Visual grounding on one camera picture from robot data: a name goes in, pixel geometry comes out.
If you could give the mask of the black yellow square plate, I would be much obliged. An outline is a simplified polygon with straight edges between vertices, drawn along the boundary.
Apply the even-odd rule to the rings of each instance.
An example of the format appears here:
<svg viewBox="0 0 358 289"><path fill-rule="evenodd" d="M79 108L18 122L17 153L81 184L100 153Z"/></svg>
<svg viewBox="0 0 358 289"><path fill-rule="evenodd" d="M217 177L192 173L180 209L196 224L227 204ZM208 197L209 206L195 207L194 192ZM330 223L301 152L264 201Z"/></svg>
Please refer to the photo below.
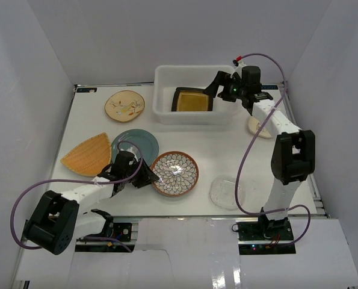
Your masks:
<svg viewBox="0 0 358 289"><path fill-rule="evenodd" d="M203 93L203 89L177 87L172 100L171 111L205 112L213 110L214 99Z"/></svg>

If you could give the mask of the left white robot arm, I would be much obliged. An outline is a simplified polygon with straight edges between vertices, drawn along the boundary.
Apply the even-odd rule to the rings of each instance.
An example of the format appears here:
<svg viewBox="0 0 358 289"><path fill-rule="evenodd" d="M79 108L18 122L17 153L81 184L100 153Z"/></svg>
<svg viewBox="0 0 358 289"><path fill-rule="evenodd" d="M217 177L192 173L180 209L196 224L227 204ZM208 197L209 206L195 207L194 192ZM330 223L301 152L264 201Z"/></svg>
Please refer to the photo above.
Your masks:
<svg viewBox="0 0 358 289"><path fill-rule="evenodd" d="M114 197L126 184L141 188L158 179L142 158L120 151L115 162L105 166L92 181L62 193L46 191L23 234L54 255L64 252L74 238L118 242L112 215L93 205Z"/></svg>

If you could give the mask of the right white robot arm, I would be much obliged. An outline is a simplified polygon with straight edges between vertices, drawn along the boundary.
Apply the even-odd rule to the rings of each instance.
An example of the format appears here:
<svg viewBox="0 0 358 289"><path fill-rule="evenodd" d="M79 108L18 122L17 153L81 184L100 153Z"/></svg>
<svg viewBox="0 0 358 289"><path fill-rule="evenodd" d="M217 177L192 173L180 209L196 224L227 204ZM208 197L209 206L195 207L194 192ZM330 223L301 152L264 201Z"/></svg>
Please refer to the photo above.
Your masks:
<svg viewBox="0 0 358 289"><path fill-rule="evenodd" d="M315 170L315 134L302 130L278 110L280 103L262 91L261 70L257 66L244 66L241 73L234 74L218 71L204 92L228 102L240 100L275 141L271 157L273 186L257 213L258 234L272 240L286 225L295 192Z"/></svg>

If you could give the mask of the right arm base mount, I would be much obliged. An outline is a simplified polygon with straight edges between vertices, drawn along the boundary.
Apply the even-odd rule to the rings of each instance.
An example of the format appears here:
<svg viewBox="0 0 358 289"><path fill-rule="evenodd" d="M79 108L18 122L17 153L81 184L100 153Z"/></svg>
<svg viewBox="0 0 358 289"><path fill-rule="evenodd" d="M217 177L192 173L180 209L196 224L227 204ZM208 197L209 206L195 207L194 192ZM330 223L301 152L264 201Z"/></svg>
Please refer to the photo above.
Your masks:
<svg viewBox="0 0 358 289"><path fill-rule="evenodd" d="M258 222L237 222L231 226L237 233L239 254L248 255L293 255L296 254L291 224L264 232Z"/></svg>

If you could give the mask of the floral round bowl plate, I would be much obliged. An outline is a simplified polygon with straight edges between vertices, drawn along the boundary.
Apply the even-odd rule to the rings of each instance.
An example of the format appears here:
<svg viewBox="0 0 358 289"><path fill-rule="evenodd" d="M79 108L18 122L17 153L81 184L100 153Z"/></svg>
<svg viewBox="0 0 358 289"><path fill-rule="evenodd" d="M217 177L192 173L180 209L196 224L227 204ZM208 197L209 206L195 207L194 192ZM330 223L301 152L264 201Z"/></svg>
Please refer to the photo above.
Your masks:
<svg viewBox="0 0 358 289"><path fill-rule="evenodd" d="M158 177L152 182L153 187L158 193L167 197L180 197L189 193L199 179L197 163L184 152L163 153L150 168Z"/></svg>

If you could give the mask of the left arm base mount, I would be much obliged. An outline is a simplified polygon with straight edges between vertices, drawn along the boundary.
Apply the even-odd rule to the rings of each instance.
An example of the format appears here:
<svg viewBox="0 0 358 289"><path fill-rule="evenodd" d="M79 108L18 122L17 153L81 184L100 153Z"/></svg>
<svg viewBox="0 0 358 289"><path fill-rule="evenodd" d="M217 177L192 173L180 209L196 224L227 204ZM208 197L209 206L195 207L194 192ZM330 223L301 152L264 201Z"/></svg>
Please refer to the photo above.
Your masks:
<svg viewBox="0 0 358 289"><path fill-rule="evenodd" d="M135 243L132 223L113 223L105 232L78 239L75 252L131 253Z"/></svg>

